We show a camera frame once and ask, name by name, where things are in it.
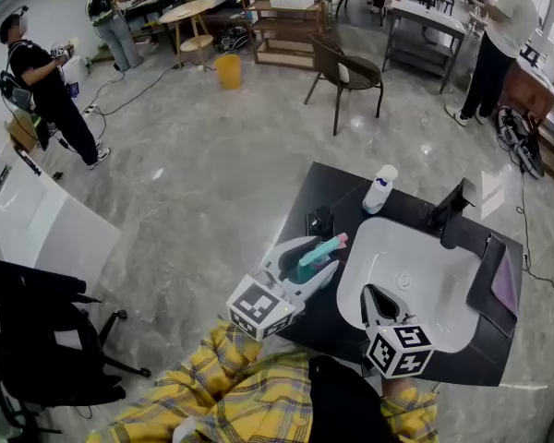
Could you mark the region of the brown wooden cabinet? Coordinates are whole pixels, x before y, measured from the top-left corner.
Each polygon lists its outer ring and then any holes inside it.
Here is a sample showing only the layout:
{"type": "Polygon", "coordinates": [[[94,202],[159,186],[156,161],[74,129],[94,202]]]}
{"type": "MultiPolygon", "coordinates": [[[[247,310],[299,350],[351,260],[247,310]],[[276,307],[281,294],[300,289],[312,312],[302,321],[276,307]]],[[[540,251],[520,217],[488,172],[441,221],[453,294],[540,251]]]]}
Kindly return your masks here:
{"type": "Polygon", "coordinates": [[[535,133],[554,109],[554,85],[541,70],[518,57],[505,78],[500,104],[527,120],[535,133]]]}

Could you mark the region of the black desk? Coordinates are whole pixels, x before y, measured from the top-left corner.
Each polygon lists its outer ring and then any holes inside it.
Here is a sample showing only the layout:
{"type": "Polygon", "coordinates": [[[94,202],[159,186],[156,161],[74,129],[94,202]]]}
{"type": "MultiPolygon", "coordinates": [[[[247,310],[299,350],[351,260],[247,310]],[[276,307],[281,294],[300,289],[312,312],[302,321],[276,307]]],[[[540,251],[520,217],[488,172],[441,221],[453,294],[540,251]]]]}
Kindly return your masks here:
{"type": "Polygon", "coordinates": [[[127,22],[154,14],[160,16],[166,8],[181,5],[185,0],[141,0],[123,11],[127,22]]]}

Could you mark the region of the black faucet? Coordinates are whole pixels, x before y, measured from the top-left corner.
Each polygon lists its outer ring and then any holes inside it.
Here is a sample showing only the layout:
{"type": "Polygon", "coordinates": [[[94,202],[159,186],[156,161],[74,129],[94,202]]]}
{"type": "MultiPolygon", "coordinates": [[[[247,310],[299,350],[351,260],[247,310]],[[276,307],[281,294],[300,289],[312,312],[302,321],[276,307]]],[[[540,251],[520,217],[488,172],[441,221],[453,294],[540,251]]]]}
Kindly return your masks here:
{"type": "Polygon", "coordinates": [[[457,219],[467,207],[477,202],[476,186],[463,177],[459,184],[428,214],[428,225],[440,231],[440,244],[448,249],[457,246],[457,219]]]}

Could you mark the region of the brown wicker chair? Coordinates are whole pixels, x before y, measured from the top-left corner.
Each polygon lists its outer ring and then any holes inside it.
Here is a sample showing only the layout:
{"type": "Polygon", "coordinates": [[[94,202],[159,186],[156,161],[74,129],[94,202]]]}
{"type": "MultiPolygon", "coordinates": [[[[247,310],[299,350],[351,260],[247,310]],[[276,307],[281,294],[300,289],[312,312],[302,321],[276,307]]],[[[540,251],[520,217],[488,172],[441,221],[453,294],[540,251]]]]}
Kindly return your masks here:
{"type": "Polygon", "coordinates": [[[314,50],[314,68],[317,75],[304,99],[307,105],[321,80],[328,81],[336,87],[335,111],[332,135],[338,135],[341,98],[345,90],[379,90],[375,116],[379,118],[384,95],[384,84],[380,69],[366,58],[346,54],[338,43],[329,35],[312,33],[309,36],[314,50]]]}

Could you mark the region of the dark grey cloth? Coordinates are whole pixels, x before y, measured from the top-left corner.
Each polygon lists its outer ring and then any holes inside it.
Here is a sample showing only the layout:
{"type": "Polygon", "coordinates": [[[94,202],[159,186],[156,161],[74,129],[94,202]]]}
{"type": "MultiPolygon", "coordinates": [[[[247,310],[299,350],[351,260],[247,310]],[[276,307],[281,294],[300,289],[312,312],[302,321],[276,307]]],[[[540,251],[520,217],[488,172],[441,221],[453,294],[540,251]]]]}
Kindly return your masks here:
{"type": "MultiPolygon", "coordinates": [[[[466,304],[479,315],[485,317],[506,338],[511,338],[518,318],[515,318],[491,291],[495,272],[505,252],[508,252],[506,244],[496,235],[491,234],[488,237],[484,255],[466,296],[466,304]]],[[[514,266],[512,266],[512,270],[515,280],[514,266]]]]}

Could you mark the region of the purple cloth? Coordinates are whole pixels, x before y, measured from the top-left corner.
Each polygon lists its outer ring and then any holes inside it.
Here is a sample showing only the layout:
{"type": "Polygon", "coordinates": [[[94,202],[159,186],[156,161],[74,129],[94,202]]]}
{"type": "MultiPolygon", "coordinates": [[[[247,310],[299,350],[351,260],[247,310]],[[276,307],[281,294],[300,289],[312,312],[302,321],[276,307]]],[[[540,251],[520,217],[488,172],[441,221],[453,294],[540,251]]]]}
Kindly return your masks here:
{"type": "Polygon", "coordinates": [[[497,267],[491,291],[497,300],[515,317],[518,318],[519,299],[516,290],[516,284],[513,276],[512,263],[508,252],[503,257],[497,267]]]}

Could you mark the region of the yellow bucket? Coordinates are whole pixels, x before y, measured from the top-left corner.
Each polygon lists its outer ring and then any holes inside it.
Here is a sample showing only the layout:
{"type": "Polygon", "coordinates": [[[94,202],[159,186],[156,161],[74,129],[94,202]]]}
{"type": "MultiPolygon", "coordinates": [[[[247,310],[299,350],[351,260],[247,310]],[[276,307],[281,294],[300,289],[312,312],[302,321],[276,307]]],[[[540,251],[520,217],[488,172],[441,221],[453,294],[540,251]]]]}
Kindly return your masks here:
{"type": "Polygon", "coordinates": [[[222,55],[215,60],[214,65],[220,84],[225,90],[241,88],[241,59],[237,54],[222,55]]]}

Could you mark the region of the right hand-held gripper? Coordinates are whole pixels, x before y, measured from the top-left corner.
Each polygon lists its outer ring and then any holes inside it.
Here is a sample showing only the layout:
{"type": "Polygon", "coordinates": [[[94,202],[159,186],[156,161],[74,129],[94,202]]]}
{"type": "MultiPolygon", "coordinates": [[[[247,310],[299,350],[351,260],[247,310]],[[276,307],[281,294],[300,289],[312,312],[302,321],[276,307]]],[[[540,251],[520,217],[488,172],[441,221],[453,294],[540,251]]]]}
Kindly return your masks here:
{"type": "Polygon", "coordinates": [[[405,323],[413,316],[408,304],[397,294],[369,283],[361,292],[360,306],[370,339],[367,347],[370,363],[386,379],[421,375],[435,351],[428,327],[420,324],[379,326],[405,323]]]}

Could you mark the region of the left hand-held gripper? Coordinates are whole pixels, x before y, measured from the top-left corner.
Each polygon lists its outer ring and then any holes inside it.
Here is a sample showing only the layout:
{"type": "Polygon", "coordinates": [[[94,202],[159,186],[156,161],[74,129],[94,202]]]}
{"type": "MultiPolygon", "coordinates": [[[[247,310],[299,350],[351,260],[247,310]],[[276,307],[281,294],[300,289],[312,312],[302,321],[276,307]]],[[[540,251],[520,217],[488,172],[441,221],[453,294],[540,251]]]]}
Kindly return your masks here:
{"type": "Polygon", "coordinates": [[[291,325],[305,301],[328,285],[339,267],[340,261],[333,258],[298,265],[319,243],[317,236],[303,236],[274,247],[262,262],[261,274],[246,275],[228,298],[230,321],[258,342],[291,325]]]}

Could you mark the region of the black inner top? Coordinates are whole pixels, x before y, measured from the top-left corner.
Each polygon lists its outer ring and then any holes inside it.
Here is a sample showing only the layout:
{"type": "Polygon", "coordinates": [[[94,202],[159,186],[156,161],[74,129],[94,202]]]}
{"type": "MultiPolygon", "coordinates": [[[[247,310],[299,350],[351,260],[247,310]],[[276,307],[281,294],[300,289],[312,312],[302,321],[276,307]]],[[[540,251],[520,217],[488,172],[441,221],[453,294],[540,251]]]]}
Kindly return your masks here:
{"type": "Polygon", "coordinates": [[[309,360],[313,423],[308,443],[401,443],[380,395],[355,370],[320,355],[309,360]]]}

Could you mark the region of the person's left forearm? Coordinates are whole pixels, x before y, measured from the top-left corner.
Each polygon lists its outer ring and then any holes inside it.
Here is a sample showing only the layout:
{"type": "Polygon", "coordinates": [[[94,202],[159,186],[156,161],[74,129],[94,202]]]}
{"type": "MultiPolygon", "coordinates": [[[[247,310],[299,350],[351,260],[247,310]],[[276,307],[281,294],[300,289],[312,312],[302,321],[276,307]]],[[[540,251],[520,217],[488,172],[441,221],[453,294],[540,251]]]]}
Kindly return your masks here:
{"type": "Polygon", "coordinates": [[[260,350],[261,344],[234,323],[218,319],[194,354],[191,370],[209,394],[224,394],[244,379],[260,350]]]}

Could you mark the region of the wooden shelf unit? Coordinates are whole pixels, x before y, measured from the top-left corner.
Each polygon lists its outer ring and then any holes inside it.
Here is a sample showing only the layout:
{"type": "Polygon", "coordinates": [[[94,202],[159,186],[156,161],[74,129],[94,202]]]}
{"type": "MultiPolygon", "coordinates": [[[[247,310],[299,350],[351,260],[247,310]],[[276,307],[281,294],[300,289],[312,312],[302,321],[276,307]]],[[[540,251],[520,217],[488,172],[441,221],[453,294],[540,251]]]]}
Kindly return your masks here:
{"type": "Polygon", "coordinates": [[[270,0],[236,0],[248,15],[247,30],[258,65],[314,70],[310,36],[326,30],[325,5],[306,9],[278,8],[270,0]]]}

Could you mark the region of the black office chair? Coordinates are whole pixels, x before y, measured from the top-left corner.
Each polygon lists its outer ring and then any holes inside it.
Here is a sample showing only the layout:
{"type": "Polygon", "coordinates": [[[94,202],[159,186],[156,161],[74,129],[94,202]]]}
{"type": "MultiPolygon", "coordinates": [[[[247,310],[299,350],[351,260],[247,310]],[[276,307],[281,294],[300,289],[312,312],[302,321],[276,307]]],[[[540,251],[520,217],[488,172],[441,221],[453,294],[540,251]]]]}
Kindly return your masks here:
{"type": "Polygon", "coordinates": [[[135,368],[108,356],[104,345],[124,309],[114,311],[101,329],[81,305],[95,303],[81,279],[0,260],[0,418],[17,430],[8,443],[40,443],[47,428],[40,410],[92,407],[125,398],[111,366],[141,377],[135,368]]]}

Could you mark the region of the white plastic bottle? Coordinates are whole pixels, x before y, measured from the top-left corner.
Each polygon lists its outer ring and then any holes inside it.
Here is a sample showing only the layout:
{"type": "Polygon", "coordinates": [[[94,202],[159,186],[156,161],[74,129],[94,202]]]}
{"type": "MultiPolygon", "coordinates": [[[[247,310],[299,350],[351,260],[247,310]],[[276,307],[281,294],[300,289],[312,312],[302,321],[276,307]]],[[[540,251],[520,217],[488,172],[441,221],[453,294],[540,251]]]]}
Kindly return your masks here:
{"type": "Polygon", "coordinates": [[[375,215],[382,209],[397,176],[398,171],[393,165],[386,164],[380,168],[363,199],[362,207],[366,213],[375,215]]]}

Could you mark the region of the yellow plaid shirt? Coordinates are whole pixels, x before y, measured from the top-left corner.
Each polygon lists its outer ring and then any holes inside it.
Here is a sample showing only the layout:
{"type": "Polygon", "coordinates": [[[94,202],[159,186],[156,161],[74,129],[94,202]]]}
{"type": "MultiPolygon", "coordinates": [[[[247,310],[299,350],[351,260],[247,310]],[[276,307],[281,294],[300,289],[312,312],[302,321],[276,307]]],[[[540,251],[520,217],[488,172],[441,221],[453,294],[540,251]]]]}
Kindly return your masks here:
{"type": "Polygon", "coordinates": [[[308,443],[309,360],[324,354],[257,358],[235,387],[209,394],[191,370],[198,349],[86,443],[308,443]]]}

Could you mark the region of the cardboard box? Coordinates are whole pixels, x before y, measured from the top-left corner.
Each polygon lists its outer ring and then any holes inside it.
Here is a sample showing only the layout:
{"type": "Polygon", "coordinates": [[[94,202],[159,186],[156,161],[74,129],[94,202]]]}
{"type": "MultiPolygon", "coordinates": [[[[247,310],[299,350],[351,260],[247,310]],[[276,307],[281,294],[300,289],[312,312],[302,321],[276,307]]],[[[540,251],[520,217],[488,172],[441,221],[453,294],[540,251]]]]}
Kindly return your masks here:
{"type": "Polygon", "coordinates": [[[28,153],[33,152],[39,146],[31,116],[26,112],[17,109],[6,124],[6,131],[13,143],[28,153]]]}

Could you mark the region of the teal pink spray bottle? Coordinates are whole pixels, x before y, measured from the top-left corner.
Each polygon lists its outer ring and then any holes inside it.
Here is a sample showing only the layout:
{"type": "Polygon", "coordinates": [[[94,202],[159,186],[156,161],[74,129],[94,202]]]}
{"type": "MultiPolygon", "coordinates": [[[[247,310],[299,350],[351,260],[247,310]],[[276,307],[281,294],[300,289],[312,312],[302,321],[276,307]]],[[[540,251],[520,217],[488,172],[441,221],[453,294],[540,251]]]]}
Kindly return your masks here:
{"type": "MultiPolygon", "coordinates": [[[[326,259],[329,259],[329,258],[338,259],[338,258],[334,257],[332,254],[336,250],[346,248],[347,240],[348,240],[348,235],[346,233],[340,233],[338,235],[335,235],[333,238],[331,238],[328,241],[322,241],[320,239],[319,245],[316,246],[313,250],[306,253],[299,260],[298,265],[306,266],[309,263],[314,262],[316,260],[319,261],[319,262],[322,262],[323,260],[326,260],[326,259]]],[[[290,283],[294,284],[295,271],[292,270],[290,272],[290,274],[286,277],[286,279],[290,283]]]]}

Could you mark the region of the black soap dispenser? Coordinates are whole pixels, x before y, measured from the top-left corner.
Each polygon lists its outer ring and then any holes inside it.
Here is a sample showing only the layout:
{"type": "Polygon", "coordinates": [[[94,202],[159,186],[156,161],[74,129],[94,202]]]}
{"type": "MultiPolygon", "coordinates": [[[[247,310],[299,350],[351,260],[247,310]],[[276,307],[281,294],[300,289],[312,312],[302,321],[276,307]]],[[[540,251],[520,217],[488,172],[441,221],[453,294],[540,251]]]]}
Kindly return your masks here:
{"type": "Polygon", "coordinates": [[[331,208],[320,206],[306,215],[307,236],[317,236],[328,241],[335,236],[334,215],[331,208]]]}

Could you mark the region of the person's right forearm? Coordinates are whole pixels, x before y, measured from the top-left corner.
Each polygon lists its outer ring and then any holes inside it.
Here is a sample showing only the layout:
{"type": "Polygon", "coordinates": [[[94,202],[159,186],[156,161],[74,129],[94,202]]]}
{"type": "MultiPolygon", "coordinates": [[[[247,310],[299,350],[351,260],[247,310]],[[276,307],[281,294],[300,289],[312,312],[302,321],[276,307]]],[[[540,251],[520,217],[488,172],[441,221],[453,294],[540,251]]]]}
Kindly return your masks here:
{"type": "Polygon", "coordinates": [[[383,379],[380,411],[398,443],[440,443],[438,394],[421,391],[408,377],[383,379]]]}

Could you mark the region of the round wooden side table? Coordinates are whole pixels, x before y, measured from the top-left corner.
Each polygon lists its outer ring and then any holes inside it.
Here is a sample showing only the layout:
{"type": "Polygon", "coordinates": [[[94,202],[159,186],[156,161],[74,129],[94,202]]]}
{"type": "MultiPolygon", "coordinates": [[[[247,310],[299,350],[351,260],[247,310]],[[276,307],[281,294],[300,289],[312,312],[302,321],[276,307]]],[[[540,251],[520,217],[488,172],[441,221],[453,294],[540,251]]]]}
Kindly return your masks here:
{"type": "Polygon", "coordinates": [[[213,37],[210,35],[207,26],[202,18],[202,15],[216,6],[214,0],[193,0],[181,6],[177,6],[160,17],[160,23],[173,25],[175,28],[175,48],[176,48],[176,63],[175,69],[181,69],[184,65],[182,60],[182,52],[196,52],[199,55],[199,64],[203,66],[203,71],[206,71],[203,58],[203,49],[212,45],[213,37]],[[180,23],[183,20],[188,20],[194,33],[194,37],[181,41],[180,23]]]}

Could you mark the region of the white bin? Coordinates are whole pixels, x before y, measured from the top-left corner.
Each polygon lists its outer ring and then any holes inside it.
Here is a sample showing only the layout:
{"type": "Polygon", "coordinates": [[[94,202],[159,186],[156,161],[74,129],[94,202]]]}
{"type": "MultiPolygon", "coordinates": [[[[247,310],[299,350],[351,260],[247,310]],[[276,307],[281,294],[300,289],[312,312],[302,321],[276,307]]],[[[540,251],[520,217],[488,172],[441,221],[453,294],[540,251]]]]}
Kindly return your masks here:
{"type": "Polygon", "coordinates": [[[74,55],[62,66],[64,80],[67,84],[82,85],[89,76],[89,70],[84,58],[74,55]]]}

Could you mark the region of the white top metal table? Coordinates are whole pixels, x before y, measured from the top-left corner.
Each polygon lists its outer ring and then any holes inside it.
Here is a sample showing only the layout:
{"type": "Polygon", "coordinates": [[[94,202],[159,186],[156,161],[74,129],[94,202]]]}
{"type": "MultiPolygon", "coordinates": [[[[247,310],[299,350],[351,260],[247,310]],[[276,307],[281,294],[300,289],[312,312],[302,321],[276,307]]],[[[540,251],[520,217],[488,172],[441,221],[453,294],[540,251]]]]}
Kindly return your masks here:
{"type": "Polygon", "coordinates": [[[412,0],[393,1],[382,71],[389,62],[422,70],[441,79],[446,89],[466,30],[461,22],[412,0]]]}

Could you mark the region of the white sink basin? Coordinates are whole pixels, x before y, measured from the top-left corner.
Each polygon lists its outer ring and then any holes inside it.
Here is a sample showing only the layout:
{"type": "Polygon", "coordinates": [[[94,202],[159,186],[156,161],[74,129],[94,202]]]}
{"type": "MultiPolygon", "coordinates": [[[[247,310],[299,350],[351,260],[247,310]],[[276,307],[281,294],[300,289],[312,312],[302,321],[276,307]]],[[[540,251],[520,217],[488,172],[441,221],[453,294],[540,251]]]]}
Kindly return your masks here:
{"type": "Polygon", "coordinates": [[[474,337],[479,314],[466,296],[481,259],[400,223],[375,217],[358,228],[337,290],[337,306],[350,325],[364,330],[360,296],[375,284],[400,296],[424,324],[438,351],[457,353],[474,337]]]}

